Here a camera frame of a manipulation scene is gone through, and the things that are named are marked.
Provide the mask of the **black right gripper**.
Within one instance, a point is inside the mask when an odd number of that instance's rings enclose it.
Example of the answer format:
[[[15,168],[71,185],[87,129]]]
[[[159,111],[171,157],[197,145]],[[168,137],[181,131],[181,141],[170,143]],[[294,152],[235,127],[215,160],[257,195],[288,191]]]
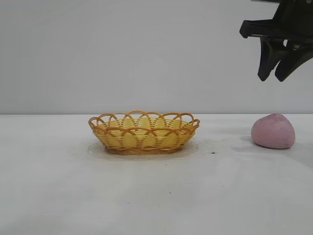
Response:
[[[313,58],[313,2],[267,0],[266,3],[278,3],[274,16],[267,20],[244,20],[240,34],[243,38],[260,39],[260,80],[265,81],[278,64],[275,76],[283,82]]]

